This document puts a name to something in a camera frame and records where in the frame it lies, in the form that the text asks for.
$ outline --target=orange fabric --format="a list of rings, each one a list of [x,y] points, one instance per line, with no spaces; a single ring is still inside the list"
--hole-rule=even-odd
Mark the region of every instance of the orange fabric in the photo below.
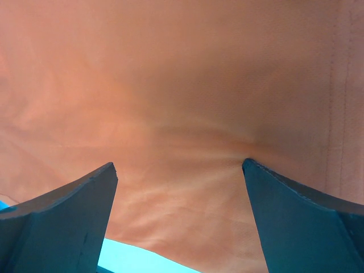
[[[107,236],[267,272],[252,157],[364,203],[362,0],[0,1],[0,194],[112,161]]]

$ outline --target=fabric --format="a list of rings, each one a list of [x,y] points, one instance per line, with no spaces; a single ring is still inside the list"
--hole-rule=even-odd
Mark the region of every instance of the fabric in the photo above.
[[[364,203],[363,0],[2,0],[0,194],[114,162],[107,237],[267,272],[247,157]]]

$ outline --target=stitching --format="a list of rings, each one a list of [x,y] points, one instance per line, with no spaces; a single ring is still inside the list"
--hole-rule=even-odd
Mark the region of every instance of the stitching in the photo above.
[[[346,77],[345,77],[345,85],[344,85],[344,128],[342,132],[342,142],[341,142],[341,160],[340,160],[340,180],[339,180],[339,196],[341,196],[341,182],[342,182],[342,169],[343,169],[343,159],[345,153],[345,136],[346,136],[346,108],[347,108],[347,94],[348,94],[348,78],[350,74],[351,68],[351,51],[353,47],[353,7],[351,7],[349,11],[349,20],[350,20],[350,32],[349,32],[349,45],[348,45],[348,64],[346,66]]]
[[[333,25],[333,35],[332,35],[332,54],[330,60],[330,80],[329,80],[329,133],[328,133],[328,147],[326,153],[326,171],[325,171],[325,181],[324,181],[324,190],[327,188],[328,178],[329,178],[329,158],[330,158],[330,147],[332,145],[332,115],[333,115],[333,89],[334,89],[334,82],[333,82],[333,74],[334,74],[334,58],[335,58],[335,39],[337,37],[337,21],[338,21],[338,13],[339,13],[339,4],[340,0],[337,1],[337,8],[336,8],[336,17],[334,19]]]

